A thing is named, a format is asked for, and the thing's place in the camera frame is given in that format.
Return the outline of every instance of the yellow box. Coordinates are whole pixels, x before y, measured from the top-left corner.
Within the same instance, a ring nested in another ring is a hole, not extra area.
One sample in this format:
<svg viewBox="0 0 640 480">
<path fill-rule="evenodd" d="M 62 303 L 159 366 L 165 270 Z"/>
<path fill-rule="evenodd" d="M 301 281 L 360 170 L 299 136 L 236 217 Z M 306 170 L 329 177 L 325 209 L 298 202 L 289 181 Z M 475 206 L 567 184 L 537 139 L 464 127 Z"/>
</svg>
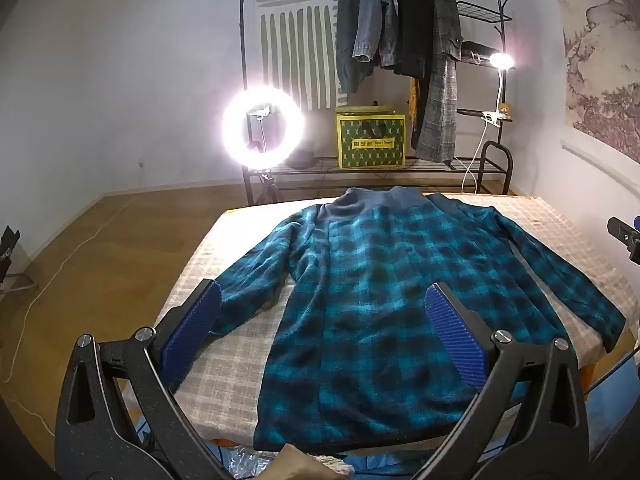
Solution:
<svg viewBox="0 0 640 480">
<path fill-rule="evenodd" d="M 335 121 L 340 168 L 404 168 L 404 115 L 336 114 Z"/>
</svg>

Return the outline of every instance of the blue gripper pad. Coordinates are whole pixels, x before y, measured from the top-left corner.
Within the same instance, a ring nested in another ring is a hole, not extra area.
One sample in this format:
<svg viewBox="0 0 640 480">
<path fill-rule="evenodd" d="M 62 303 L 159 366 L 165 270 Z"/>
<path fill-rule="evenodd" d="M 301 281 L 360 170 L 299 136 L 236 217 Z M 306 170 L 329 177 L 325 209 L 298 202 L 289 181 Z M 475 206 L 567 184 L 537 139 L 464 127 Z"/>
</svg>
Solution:
<svg viewBox="0 0 640 480">
<path fill-rule="evenodd" d="M 489 328 L 478 314 L 462 306 L 444 283 L 435 283 L 427 289 L 424 306 L 462 379 L 470 386 L 482 388 L 492 366 L 494 345 Z"/>
<path fill-rule="evenodd" d="M 213 280 L 202 280 L 187 300 L 172 308 L 156 327 L 156 361 L 160 380 L 169 391 L 175 392 L 187 377 L 221 304 L 220 286 Z"/>
</svg>

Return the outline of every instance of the black coat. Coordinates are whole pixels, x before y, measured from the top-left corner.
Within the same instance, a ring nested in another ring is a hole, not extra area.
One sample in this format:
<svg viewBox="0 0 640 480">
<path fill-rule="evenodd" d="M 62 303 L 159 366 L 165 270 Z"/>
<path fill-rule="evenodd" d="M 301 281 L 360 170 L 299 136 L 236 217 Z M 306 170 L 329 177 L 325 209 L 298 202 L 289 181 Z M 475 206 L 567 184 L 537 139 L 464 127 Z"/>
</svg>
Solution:
<svg viewBox="0 0 640 480">
<path fill-rule="evenodd" d="M 396 74 L 428 78 L 433 59 L 433 0 L 398 0 L 400 49 Z"/>
</svg>

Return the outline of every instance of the gray plaid coat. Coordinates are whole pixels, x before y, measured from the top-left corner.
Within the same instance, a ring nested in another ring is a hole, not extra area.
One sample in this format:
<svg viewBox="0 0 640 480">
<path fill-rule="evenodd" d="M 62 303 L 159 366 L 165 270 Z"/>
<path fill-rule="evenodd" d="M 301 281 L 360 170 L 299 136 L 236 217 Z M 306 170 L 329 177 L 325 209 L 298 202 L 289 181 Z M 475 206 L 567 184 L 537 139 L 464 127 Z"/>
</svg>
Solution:
<svg viewBox="0 0 640 480">
<path fill-rule="evenodd" d="M 420 95 L 424 119 L 417 125 L 420 135 L 415 153 L 424 160 L 442 162 L 453 158 L 456 146 L 456 62 L 460 61 L 462 35 L 456 0 L 433 0 L 433 7 L 433 62 L 427 95 Z"/>
</svg>

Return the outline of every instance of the blue plaid jacket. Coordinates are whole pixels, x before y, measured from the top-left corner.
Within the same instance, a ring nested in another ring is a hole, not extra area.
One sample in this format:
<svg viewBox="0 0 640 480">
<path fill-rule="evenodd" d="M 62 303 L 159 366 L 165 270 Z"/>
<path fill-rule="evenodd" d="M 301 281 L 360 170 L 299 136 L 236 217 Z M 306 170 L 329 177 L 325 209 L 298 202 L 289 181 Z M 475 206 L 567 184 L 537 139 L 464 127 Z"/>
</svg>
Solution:
<svg viewBox="0 0 640 480">
<path fill-rule="evenodd" d="M 296 282 L 264 369 L 256 449 L 308 452 L 415 442 L 445 434 L 475 390 L 463 383 L 424 311 L 446 282 L 493 330 L 521 342 L 567 338 L 511 251 L 610 351 L 625 318 L 579 270 L 502 216 L 415 188 L 350 189 L 281 222 L 223 272 L 225 335 Z"/>
</svg>

